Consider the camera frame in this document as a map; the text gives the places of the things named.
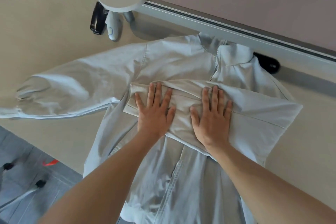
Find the white jacket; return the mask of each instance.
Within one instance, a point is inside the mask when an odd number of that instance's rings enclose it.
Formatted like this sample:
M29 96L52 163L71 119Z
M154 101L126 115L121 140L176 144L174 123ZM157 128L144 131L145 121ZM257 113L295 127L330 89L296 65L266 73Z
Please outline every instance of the white jacket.
M0 117L60 118L107 107L84 176L137 132L134 92L148 84L173 88L177 112L165 137L142 161L121 212L135 223L255 223L233 183L192 130L202 87L218 85L234 102L230 142L263 165L302 108L259 66L249 48L205 35L130 44L36 74Z

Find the finger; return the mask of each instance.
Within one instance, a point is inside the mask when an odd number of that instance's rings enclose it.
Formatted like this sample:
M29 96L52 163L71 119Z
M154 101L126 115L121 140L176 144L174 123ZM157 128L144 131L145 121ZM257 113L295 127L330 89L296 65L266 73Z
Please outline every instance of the finger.
M147 98L147 106L152 106L154 102L154 93L155 93L155 84L149 84L148 98Z
M155 96L154 96L154 103L153 103L153 106L160 106L161 95L162 95L161 83L158 82L158 83L156 84L156 89L155 89Z
M225 113L224 113L224 118L226 120L230 120L230 118L231 118L231 112L232 112L232 101L229 100L227 102L227 106L226 106Z
M172 95L173 89L169 88L162 100L161 108L166 110L169 106L171 95Z
M208 96L208 89L204 88L202 91L202 104L203 104L203 113L209 112L209 96Z
M192 127L198 127L200 125L200 118L198 116L198 112L195 107L190 107L190 116L191 116L191 122L192 122Z
M223 90L218 91L218 113L224 115L224 92Z
M212 88L211 111L218 112L218 87Z
M141 110L144 107L144 104L138 93L135 93L134 96L135 96L136 106L138 107L139 110Z
M176 112L176 107L173 106L169 109L168 113L167 113L167 124L170 126L173 122L174 116L175 116L175 112Z

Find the jacket sleeve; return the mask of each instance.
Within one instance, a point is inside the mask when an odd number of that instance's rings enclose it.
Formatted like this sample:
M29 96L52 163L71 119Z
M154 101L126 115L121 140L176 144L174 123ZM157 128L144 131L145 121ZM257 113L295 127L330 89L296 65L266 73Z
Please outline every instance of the jacket sleeve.
M29 77L16 93L15 107L0 118L61 118L118 103L137 76L146 44L129 44L74 60Z

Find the person's left hand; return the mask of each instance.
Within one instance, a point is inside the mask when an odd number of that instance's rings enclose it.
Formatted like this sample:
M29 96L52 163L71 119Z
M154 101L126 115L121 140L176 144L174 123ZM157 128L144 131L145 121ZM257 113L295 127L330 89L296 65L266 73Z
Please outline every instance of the person's left hand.
M147 133L156 139L166 134L173 122L176 111L176 107L173 106L167 112L171 94L172 89L169 88L160 105L162 95L161 83L158 82L156 87L154 83L151 83L149 85L147 106L144 106L139 94L135 93L135 101L139 109L138 132Z

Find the zipper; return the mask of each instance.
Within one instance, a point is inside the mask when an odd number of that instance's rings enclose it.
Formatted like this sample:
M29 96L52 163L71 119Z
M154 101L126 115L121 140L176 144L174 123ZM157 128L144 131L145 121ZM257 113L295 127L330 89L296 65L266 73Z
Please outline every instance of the zipper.
M213 73L212 77L210 78L210 82L212 81L213 77L215 76L215 74L216 74L217 71L218 71L218 62L217 62L218 52L219 52L219 47L217 48L217 54L216 54L216 67L215 67L215 72Z
M173 169L173 172L171 173L171 176L170 176L170 179L169 179L169 182L168 182L167 189L166 189L166 191L165 191L165 193L163 194L163 197L162 197L162 201L163 201L164 203L163 203L162 207L160 206L160 208L159 208L159 211L160 211L160 212L157 213L157 216L156 216L156 218L155 218L155 220L154 220L154 223L156 223L156 220L157 220L157 219L159 219L159 222L160 222L160 219L161 219L163 210L164 210L164 208L165 208L165 206L166 206L166 195L167 195L167 191L169 190L169 186L170 186L171 180L172 180L172 178L173 178L174 172L175 172L176 168L179 166L179 163L181 162L182 154L183 154L183 150L184 150L184 146L182 147L182 151L181 151L180 158L178 159L178 161L177 161L177 163L176 163L176 165L175 165L175 167L174 167L174 169Z

